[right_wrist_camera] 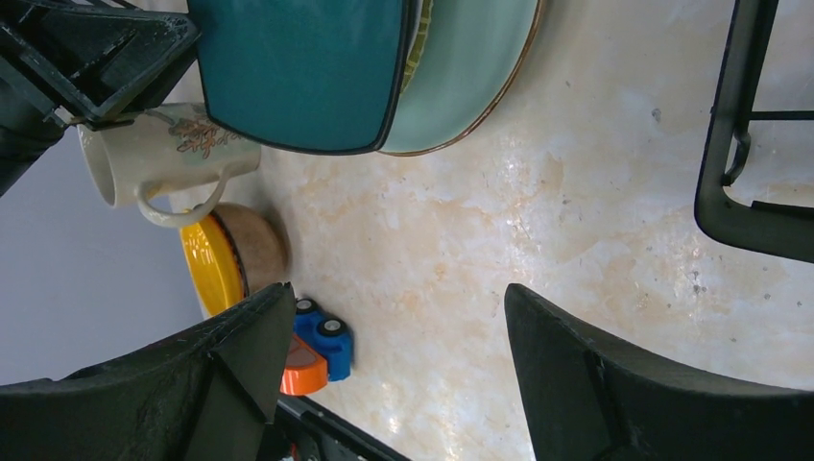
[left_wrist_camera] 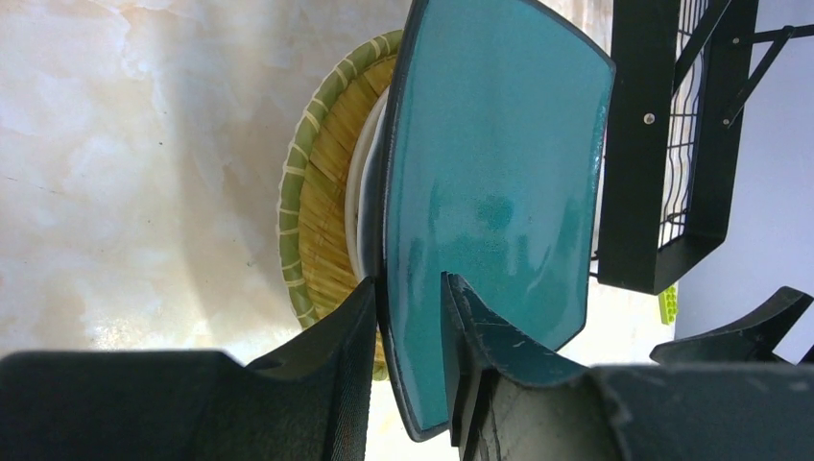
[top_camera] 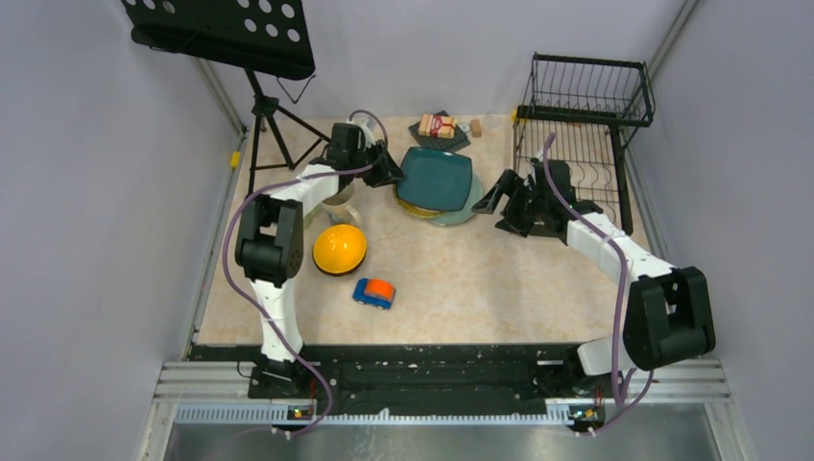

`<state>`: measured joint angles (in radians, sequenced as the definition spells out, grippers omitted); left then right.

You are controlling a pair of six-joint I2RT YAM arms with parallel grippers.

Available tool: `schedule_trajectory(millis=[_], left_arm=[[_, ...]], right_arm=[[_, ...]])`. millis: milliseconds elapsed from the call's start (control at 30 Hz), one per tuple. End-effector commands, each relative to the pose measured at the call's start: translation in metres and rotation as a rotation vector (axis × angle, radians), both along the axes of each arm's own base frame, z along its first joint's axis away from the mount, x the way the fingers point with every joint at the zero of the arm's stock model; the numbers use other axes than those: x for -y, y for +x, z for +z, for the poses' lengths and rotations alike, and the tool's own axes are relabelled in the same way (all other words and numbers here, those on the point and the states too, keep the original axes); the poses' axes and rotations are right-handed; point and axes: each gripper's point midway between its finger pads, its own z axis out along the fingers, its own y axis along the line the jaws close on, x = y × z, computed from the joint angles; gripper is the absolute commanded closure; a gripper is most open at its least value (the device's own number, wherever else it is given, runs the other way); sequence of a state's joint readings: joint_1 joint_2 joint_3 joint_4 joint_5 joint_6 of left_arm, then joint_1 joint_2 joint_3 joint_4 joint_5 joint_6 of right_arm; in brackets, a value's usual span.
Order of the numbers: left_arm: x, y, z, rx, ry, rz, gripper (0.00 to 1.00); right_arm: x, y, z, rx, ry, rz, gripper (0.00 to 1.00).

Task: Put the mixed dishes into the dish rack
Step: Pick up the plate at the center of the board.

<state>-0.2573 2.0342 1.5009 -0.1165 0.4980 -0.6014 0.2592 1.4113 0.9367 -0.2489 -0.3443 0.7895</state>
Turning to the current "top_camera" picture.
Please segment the teal square plate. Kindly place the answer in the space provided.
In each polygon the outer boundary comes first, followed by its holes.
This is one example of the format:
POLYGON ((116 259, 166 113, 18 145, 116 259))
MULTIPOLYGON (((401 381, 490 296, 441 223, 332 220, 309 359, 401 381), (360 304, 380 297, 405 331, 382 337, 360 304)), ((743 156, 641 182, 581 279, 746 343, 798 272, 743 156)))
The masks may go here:
POLYGON ((411 147, 400 165, 405 179, 398 197, 412 205, 435 210, 460 210, 467 201, 473 176, 470 157, 434 149, 411 147))

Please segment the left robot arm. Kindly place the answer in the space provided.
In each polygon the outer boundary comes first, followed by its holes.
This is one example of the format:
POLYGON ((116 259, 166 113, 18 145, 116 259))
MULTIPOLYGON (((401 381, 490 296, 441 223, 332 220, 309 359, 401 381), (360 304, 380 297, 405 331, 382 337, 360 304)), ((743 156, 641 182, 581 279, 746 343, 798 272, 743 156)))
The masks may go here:
POLYGON ((254 293, 262 330, 260 353, 251 372, 253 398, 295 397, 317 377, 300 357, 303 341, 295 308, 295 277, 306 257, 304 218, 357 178, 369 187, 404 177, 376 137, 350 120, 332 128, 326 152, 308 162, 293 179, 263 186, 241 204, 227 229, 234 260, 254 293))

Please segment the blue orange toy car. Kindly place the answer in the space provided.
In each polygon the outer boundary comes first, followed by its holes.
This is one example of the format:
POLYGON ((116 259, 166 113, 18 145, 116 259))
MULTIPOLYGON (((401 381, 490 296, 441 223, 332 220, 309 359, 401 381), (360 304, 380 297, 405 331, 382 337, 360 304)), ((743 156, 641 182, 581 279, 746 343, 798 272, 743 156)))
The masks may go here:
POLYGON ((392 308, 395 294, 395 287, 386 280, 362 278, 357 281, 352 298, 360 304, 389 310, 392 308))

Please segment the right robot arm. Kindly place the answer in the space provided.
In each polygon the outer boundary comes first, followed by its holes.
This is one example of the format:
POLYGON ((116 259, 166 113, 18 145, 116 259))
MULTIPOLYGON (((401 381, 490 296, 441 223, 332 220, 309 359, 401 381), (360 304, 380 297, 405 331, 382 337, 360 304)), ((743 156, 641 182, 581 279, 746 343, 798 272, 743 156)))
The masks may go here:
POLYGON ((556 238, 617 284, 611 334, 573 348, 563 369, 565 388, 587 396, 602 375, 653 371, 712 352, 716 333, 705 274, 652 255, 597 204, 578 199, 567 162, 535 159, 532 165, 526 178, 505 170, 472 211, 492 214, 505 199, 498 229, 556 238))

